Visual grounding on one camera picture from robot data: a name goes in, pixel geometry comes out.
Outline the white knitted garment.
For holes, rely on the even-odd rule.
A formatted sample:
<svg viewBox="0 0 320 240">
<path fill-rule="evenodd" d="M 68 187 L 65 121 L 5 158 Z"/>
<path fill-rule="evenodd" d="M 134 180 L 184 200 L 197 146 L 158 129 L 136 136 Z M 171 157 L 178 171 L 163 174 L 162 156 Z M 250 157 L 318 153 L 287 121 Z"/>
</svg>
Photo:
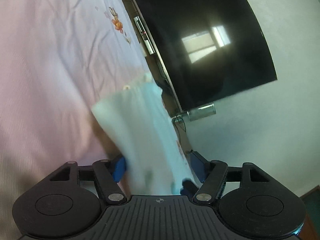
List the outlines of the white knitted garment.
<svg viewBox="0 0 320 240">
<path fill-rule="evenodd" d="M 132 194 L 178 195 L 194 179 L 151 73 L 101 99 L 92 114 L 124 156 Z"/>
</svg>

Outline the wooden tv cabinet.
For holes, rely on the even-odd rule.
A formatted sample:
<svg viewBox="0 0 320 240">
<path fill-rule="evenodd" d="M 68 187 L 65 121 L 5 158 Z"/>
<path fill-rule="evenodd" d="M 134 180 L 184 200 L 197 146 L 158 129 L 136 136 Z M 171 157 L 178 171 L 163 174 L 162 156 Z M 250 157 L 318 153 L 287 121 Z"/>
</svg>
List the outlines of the wooden tv cabinet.
<svg viewBox="0 0 320 240">
<path fill-rule="evenodd" d="M 174 97 L 174 93 L 170 87 L 169 80 L 164 73 L 164 70 L 158 59 L 158 56 L 155 53 L 152 55 L 149 54 L 142 40 L 142 37 L 136 27 L 136 24 L 133 18 L 135 16 L 138 16 L 138 9 L 136 8 L 133 0 L 122 0 L 122 2 L 124 3 L 125 9 L 128 12 L 130 21 L 133 24 L 133 28 L 135 30 L 136 36 L 142 48 L 143 54 L 147 61 L 149 70 L 153 76 L 153 79 L 155 80 L 155 83 L 157 84 L 157 86 L 159 86 L 162 89 L 163 104 L 169 116 L 171 117 L 171 122 L 178 136 L 178 140 L 182 148 L 182 151 L 186 156 L 188 156 L 189 152 L 191 151 L 191 145 L 187 137 L 187 128 L 182 118 L 182 114 L 178 108 L 178 103 Z"/>
</svg>

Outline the silver set-top box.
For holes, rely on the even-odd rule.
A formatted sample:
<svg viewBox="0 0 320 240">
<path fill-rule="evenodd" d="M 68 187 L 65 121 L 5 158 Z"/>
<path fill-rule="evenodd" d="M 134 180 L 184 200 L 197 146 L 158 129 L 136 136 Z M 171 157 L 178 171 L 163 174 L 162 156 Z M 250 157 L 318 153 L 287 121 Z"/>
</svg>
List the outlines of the silver set-top box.
<svg viewBox="0 0 320 240">
<path fill-rule="evenodd" d="M 136 27 L 137 27 L 137 29 L 138 29 L 141 37 L 142 37 L 142 40 L 143 40 L 143 42 L 144 42 L 149 54 L 150 55 L 154 54 L 155 50 L 154 50 L 154 48 L 153 48 L 153 46 L 151 44 L 151 40 L 150 40 L 150 38 L 149 38 L 149 36 L 148 36 L 148 34 L 146 32 L 146 29 L 144 28 L 144 25 L 141 22 L 140 17 L 139 16 L 135 16 L 133 18 L 133 20 L 134 20 L 134 22 L 136 24 Z"/>
</svg>

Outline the large black television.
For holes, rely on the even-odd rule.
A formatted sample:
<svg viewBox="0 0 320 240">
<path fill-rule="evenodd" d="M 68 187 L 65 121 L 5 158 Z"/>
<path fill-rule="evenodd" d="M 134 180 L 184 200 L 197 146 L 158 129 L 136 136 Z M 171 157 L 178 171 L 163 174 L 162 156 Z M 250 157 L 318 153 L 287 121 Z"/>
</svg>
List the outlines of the large black television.
<svg viewBox="0 0 320 240">
<path fill-rule="evenodd" d="M 277 79 L 247 0 L 134 0 L 183 111 Z"/>
</svg>

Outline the pink floral bed sheet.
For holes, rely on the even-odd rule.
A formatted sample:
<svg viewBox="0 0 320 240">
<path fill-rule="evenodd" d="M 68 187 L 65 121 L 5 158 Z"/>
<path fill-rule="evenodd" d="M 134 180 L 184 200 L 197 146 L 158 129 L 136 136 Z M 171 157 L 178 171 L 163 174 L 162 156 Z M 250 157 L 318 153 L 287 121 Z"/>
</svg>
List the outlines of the pink floral bed sheet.
<svg viewBox="0 0 320 240">
<path fill-rule="evenodd" d="M 1 0 L 1 239 L 30 187 L 115 151 L 91 107 L 147 71 L 122 0 Z"/>
</svg>

